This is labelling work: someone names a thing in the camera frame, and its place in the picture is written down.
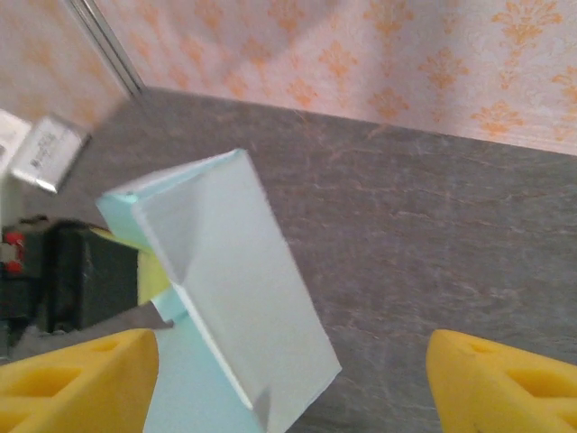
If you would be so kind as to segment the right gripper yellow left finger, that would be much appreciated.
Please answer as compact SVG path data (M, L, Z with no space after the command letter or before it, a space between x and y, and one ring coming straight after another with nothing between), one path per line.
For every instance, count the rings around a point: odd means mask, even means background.
M0 433L143 433L159 371L138 328L0 366Z

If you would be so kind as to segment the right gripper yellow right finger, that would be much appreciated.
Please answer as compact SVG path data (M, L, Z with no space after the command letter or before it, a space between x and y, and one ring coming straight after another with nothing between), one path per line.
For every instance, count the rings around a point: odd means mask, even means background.
M437 329L426 375L443 433L577 433L577 365Z

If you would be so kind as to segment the pale green paper box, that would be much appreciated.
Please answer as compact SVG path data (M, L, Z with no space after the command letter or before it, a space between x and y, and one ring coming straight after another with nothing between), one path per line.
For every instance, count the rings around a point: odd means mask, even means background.
M96 204L168 278L143 433L288 433L341 365L248 152L154 171Z

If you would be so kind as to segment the aluminium frame post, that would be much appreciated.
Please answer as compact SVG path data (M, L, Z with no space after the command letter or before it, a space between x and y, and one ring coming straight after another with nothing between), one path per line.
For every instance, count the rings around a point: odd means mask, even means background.
M132 96L141 94L144 85L126 51L114 34L96 0L65 0L82 22L125 90Z

